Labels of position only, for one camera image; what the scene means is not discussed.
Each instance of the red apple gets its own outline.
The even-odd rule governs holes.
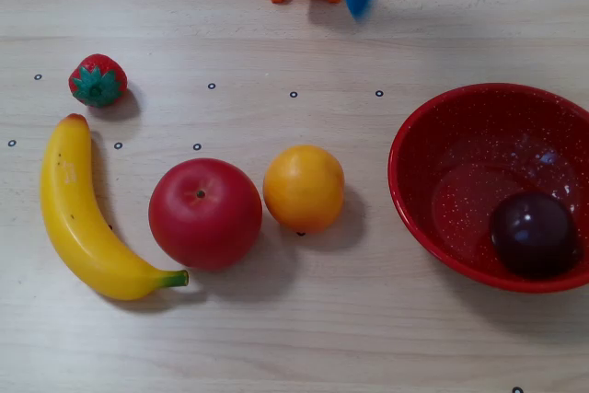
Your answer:
[[[157,244],[174,260],[221,271],[241,260],[260,233],[261,200],[249,177],[212,158],[173,167],[149,202]]]

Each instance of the green leaves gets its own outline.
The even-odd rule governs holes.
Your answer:
[[[80,78],[73,78],[77,86],[74,97],[88,106],[102,108],[116,101],[122,94],[121,82],[117,81],[114,70],[102,75],[100,69],[95,66],[89,72],[84,66],[80,66]]]

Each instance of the orange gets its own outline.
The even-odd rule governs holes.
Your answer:
[[[335,156],[312,145],[274,158],[264,177],[264,201],[281,225],[295,232],[328,228],[343,206],[343,170]]]

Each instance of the banana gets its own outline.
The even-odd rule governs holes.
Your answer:
[[[100,294],[131,300],[160,287],[188,284],[186,271],[156,269],[110,230],[94,194],[92,139],[81,115],[69,115],[53,131],[41,169],[40,206],[59,256]]]

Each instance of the speckled bowl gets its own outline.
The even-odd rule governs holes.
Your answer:
[[[436,258],[476,281],[528,293],[589,283],[589,113],[519,85],[461,87],[403,123],[388,181],[409,231]],[[572,211],[583,259],[549,280],[507,271],[489,234],[493,209],[520,191],[544,191]]]

